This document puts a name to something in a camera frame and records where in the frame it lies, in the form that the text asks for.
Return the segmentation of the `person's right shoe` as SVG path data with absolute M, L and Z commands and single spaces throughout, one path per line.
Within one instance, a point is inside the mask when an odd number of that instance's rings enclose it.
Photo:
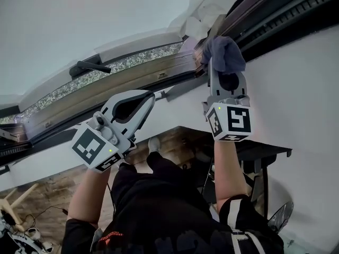
M 161 143 L 157 136 L 151 137 L 148 140 L 149 153 L 159 152 L 160 148 L 161 148 Z

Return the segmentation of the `person's left forearm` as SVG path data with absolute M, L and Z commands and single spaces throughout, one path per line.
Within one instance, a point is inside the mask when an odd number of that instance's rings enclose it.
M 87 222 L 98 228 L 111 168 L 103 173 L 88 169 L 69 204 L 67 219 Z

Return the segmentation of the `blue-grey cleaning cloth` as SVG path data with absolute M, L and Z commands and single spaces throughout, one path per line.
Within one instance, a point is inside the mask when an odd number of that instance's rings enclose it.
M 207 42 L 200 61 L 205 70 L 210 60 L 213 69 L 223 74 L 245 71 L 246 68 L 240 48 L 230 37 L 214 36 Z

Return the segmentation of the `black desk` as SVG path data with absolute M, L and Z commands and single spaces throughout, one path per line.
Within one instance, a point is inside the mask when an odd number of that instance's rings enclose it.
M 291 148 L 273 146 L 250 140 L 236 143 L 239 164 L 247 185 L 251 188 L 250 199 L 256 203 L 263 197 L 263 216 L 267 218 L 269 210 L 269 184 L 267 167 L 276 161 L 277 155 L 292 154 Z

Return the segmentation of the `person's right forearm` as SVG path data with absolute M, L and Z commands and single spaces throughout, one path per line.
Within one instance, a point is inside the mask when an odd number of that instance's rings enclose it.
M 237 195 L 247 194 L 247 184 L 240 167 L 234 142 L 215 141 L 215 192 L 217 209 Z

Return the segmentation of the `light wooden stool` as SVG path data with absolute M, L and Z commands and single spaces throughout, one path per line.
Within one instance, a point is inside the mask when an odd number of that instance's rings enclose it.
M 12 220 L 10 226 L 15 231 L 24 232 L 25 220 L 21 220 L 18 214 L 15 212 L 16 208 L 21 205 L 27 197 L 33 193 L 33 191 L 39 186 L 39 183 L 34 183 L 30 187 L 24 186 L 24 191 L 19 191 L 19 187 L 14 187 L 4 198 L 0 198 L 0 215 L 9 215 L 9 219 Z

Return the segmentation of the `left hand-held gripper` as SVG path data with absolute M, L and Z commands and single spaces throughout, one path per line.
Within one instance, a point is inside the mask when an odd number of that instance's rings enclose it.
M 90 170 L 105 172 L 135 148 L 130 138 L 141 128 L 154 104 L 155 94 L 149 90 L 113 95 L 101 112 L 95 112 L 88 122 L 78 127 L 71 141 L 72 152 Z

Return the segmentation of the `grey open window sash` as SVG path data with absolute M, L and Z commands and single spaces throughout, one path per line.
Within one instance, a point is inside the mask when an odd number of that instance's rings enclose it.
M 180 42 L 190 0 L 0 0 L 0 123 L 21 122 L 77 88 L 69 71 Z

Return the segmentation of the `white and black equipment pile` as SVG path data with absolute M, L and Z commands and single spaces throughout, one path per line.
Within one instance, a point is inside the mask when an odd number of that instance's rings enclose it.
M 52 254 L 53 244 L 43 241 L 37 228 L 15 229 L 11 215 L 0 210 L 0 254 Z

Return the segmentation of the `person's black clothing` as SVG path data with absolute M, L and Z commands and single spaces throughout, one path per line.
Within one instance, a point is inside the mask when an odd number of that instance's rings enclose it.
M 248 196 L 228 199 L 216 221 L 181 168 L 158 153 L 147 161 L 152 174 L 120 166 L 112 188 L 117 211 L 104 231 L 66 222 L 61 254 L 284 254 Z

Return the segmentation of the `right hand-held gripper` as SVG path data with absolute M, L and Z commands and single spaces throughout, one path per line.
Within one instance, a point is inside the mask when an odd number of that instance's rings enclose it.
M 247 95 L 246 78 L 236 72 L 236 89 L 231 95 L 223 88 L 226 74 L 213 67 L 212 58 L 208 63 L 211 96 L 202 102 L 203 114 L 210 125 L 215 141 L 240 142 L 251 135 L 251 107 Z

